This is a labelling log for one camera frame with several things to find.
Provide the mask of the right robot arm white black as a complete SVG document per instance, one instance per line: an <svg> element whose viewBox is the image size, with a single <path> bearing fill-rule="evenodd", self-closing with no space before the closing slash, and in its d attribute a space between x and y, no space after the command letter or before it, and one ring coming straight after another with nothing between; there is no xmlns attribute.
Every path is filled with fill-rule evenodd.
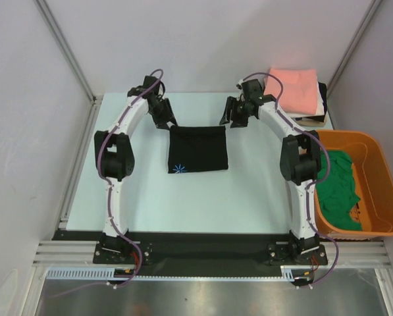
<svg viewBox="0 0 393 316"><path fill-rule="evenodd" d="M259 80L241 80L237 88L240 97L227 98L220 123L243 128L255 117L281 141L279 168L289 185L292 206L288 252L294 263L304 264L320 246L314 219L315 182L321 170L319 134L290 118L279 104L280 96L265 95Z"/></svg>

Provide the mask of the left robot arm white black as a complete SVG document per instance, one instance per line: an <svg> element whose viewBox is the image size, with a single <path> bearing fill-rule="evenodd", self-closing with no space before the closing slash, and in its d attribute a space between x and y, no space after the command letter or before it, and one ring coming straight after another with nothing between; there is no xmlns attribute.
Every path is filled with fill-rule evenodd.
<svg viewBox="0 0 393 316"><path fill-rule="evenodd" d="M177 124L165 97L162 76L161 69L145 76L143 84L128 91L126 105L114 123L94 134L95 165L98 176L106 183L107 196L107 216L95 248L94 263L121 264L139 258L140 251L127 236L128 225L121 219L122 189L135 166L131 138L144 116L150 115L155 127L161 130Z"/></svg>

